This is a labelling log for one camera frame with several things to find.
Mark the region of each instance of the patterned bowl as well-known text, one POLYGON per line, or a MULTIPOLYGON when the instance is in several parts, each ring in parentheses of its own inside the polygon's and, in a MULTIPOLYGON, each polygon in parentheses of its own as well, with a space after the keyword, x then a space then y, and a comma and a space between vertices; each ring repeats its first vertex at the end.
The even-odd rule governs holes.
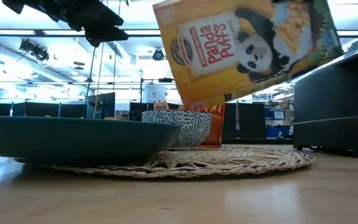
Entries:
POLYGON ((187 110, 150 110, 142 113, 142 121, 181 126, 179 137, 168 149, 189 150, 199 146, 208 136, 212 114, 187 110))

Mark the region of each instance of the cereal box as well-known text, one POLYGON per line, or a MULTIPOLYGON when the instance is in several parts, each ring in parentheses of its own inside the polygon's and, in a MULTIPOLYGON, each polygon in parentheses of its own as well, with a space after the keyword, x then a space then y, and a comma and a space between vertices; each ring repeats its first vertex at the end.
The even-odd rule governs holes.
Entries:
POLYGON ((235 100, 343 53, 327 0, 167 0, 154 12, 189 109, 235 100))

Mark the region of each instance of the woven placemat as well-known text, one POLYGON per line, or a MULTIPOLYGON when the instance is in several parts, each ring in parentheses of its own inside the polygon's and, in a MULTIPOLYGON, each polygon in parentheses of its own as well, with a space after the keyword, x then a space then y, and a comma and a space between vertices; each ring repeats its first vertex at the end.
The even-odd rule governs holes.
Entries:
POLYGON ((295 151, 223 146, 219 149, 198 148, 191 151, 162 151, 140 166, 73 167, 41 165, 44 168, 85 174, 121 177, 191 178, 205 175, 263 174, 312 165, 315 157, 295 151))

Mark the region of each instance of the table surface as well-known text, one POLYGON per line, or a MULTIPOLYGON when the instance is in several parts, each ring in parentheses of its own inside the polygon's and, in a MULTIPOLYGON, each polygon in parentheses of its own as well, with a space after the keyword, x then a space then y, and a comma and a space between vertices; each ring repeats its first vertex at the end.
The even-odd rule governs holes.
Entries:
MULTIPOLYGON (((292 150, 292 146, 257 146, 292 150)), ((358 223, 358 159, 241 179, 122 180, 0 158, 0 223, 358 223)))

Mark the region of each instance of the panda illustration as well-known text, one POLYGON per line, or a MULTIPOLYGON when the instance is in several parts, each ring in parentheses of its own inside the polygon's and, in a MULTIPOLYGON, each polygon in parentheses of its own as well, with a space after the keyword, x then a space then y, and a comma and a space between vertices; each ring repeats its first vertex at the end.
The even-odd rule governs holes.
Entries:
POLYGON ((240 62, 237 70, 248 73, 252 82, 269 79, 270 77, 260 74, 268 69, 271 69, 273 76, 289 72, 297 61, 310 53, 313 46, 309 23, 301 30, 297 51, 291 51, 276 33, 276 28, 289 16, 288 3, 276 3, 274 7, 273 22, 249 9, 240 8, 235 11, 237 17, 247 20, 256 31, 254 35, 240 31, 237 36, 241 43, 237 50, 240 62))

